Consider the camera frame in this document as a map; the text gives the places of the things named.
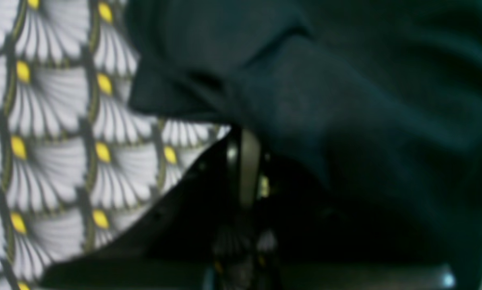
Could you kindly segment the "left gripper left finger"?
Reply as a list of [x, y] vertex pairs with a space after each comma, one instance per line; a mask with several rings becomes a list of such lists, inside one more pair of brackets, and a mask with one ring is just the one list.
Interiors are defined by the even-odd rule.
[[46, 270], [42, 290], [213, 290], [212, 251], [238, 211], [241, 131], [199, 157], [183, 179], [109, 245]]

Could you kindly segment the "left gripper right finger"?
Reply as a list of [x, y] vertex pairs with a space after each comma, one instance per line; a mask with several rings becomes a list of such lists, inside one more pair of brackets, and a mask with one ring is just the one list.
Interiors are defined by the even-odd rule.
[[274, 163], [241, 131], [241, 207], [258, 228], [257, 286], [278, 290], [452, 290], [447, 263], [413, 258], [395, 213], [328, 199], [308, 174]]

